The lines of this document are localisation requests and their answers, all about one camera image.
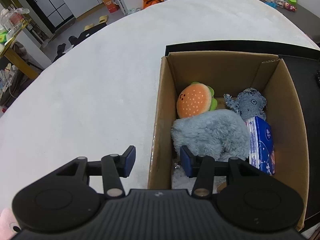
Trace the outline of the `burger plush toy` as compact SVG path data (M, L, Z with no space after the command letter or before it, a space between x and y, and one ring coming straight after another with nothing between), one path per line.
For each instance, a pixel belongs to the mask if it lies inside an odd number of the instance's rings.
M189 118L217 108L214 90L203 83L193 82L178 96L176 110L178 117Z

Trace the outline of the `orange cardboard carton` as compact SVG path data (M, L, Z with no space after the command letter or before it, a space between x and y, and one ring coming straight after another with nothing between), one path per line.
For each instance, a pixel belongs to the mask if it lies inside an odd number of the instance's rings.
M117 5L116 0L102 0L102 2L110 13L114 13L119 10L119 5Z

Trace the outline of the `grey fluffy plush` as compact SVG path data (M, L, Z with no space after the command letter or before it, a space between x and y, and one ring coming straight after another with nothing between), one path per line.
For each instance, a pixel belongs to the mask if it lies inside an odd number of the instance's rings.
M171 137L177 153L187 146L194 155L208 155L216 161L249 156L249 130L238 114L227 109L177 119Z

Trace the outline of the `brown cardboard box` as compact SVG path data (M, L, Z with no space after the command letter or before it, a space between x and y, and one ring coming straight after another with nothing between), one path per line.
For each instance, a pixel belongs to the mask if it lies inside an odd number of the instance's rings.
M150 189L171 187L173 146L170 129L176 120L178 94L199 81L221 99L246 88L267 100L267 122L275 148L275 178L296 190L306 202L309 149L304 116L285 62L277 55L235 51L170 52L161 61L154 138L148 178Z

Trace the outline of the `black shoes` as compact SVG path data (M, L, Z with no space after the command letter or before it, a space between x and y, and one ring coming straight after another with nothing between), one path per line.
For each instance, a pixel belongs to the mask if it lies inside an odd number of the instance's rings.
M80 41L77 37L75 36L70 36L68 38L68 41L70 43L70 47L66 48L67 44L62 43L60 45L57 46L57 55L54 58L53 62L57 61L59 58L61 58L63 55L65 55L68 51L70 51L74 46L76 46L78 44L78 42Z

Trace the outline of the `yellow metal shelf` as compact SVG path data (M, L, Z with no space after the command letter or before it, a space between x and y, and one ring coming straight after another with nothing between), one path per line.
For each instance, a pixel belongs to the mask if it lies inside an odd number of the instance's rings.
M31 66L29 66L13 49L14 44L19 33L27 26L28 22L23 20L21 26L17 29L14 35L5 43L4 47L1 49L1 57L6 57L11 63L13 63L24 75L29 79L35 80L39 73L36 72Z

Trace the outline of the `blue tissue pack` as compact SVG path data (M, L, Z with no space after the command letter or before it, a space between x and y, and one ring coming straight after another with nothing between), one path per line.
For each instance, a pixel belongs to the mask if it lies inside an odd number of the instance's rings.
M274 143L271 126L262 118L254 116L246 120L250 135L249 163L260 171L275 174Z

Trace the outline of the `black tray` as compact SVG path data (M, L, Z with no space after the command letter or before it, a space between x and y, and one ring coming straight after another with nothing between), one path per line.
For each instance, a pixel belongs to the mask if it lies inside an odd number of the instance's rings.
M165 55L185 51L240 51L276 54L284 59L303 110L309 148L309 196L306 223L319 222L319 51L280 42L221 40L167 45Z

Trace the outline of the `small grey knitted toy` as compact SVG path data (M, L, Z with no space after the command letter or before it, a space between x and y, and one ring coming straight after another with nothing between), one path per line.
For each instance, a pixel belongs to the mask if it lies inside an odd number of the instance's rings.
M229 94L224 94L226 107L246 121L250 118L258 116L266 120L264 109L267 105L267 100L255 88L247 88L237 95L232 97Z

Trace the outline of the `clear bag of white filling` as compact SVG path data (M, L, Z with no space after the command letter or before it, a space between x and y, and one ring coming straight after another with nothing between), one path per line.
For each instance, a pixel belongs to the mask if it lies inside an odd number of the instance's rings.
M183 167L179 163L174 163L171 176L171 188L173 190L186 189L191 194L196 178L189 178L185 175Z

